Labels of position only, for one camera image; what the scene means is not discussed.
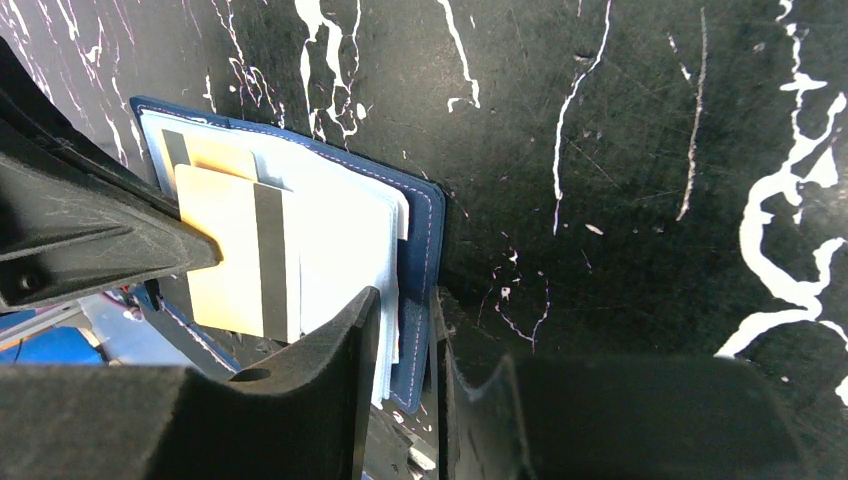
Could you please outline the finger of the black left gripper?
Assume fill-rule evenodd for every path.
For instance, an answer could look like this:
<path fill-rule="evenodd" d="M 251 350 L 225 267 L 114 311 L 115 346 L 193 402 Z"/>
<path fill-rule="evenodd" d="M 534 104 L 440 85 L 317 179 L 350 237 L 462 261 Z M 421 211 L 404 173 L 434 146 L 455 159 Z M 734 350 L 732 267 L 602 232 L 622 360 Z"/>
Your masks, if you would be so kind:
<path fill-rule="evenodd" d="M 76 130 L 1 44 L 1 309 L 215 266 L 215 241 Z"/>

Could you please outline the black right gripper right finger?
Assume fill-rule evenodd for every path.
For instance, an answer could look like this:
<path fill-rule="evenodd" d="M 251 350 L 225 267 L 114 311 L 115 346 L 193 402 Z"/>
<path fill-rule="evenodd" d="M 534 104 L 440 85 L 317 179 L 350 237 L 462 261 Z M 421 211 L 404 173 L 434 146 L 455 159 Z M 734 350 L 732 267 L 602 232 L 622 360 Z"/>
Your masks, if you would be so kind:
<path fill-rule="evenodd" d="M 480 384 L 444 288 L 430 296 L 443 479 L 801 479 L 768 385 L 719 358 L 513 356 L 487 347 Z"/>

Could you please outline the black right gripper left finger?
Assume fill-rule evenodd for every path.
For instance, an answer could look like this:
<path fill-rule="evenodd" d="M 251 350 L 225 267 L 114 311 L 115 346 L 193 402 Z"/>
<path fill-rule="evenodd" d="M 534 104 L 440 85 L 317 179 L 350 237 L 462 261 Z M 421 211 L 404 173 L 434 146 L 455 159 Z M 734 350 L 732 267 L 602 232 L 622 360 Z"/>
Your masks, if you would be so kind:
<path fill-rule="evenodd" d="M 380 295 L 230 380 L 187 367 L 1 370 L 5 479 L 358 479 Z"/>

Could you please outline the gold credit card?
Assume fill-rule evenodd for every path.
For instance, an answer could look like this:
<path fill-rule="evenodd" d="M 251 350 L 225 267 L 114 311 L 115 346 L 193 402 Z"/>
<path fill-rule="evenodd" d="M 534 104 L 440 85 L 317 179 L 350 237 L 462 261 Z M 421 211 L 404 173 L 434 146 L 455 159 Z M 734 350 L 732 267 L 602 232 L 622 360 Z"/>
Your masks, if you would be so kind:
<path fill-rule="evenodd" d="M 189 165 L 212 170 L 250 181 L 257 181 L 254 154 L 238 145 L 232 145 L 188 133 L 162 129 L 162 160 L 166 178 L 176 191 L 176 166 Z"/>
<path fill-rule="evenodd" d="M 291 343 L 298 338 L 300 264 L 285 228 L 290 192 L 179 165 L 182 221 L 215 241 L 220 262 L 188 272 L 194 320 L 205 327 Z"/>

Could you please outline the blue leather card holder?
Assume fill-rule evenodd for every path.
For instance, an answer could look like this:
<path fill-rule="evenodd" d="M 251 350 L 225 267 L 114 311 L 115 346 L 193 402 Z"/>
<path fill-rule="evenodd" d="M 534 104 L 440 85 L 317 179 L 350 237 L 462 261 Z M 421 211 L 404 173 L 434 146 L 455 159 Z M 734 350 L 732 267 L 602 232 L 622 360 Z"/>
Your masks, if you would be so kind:
<path fill-rule="evenodd" d="M 300 264 L 297 342 L 335 316 L 362 288 L 380 293 L 371 400 L 408 414 L 420 405 L 430 328 L 428 299 L 439 274 L 445 201 L 438 187 L 275 126 L 206 114 L 147 97 L 130 101 L 162 191 L 162 129 L 250 150 L 260 184 L 292 195 L 285 228 Z"/>

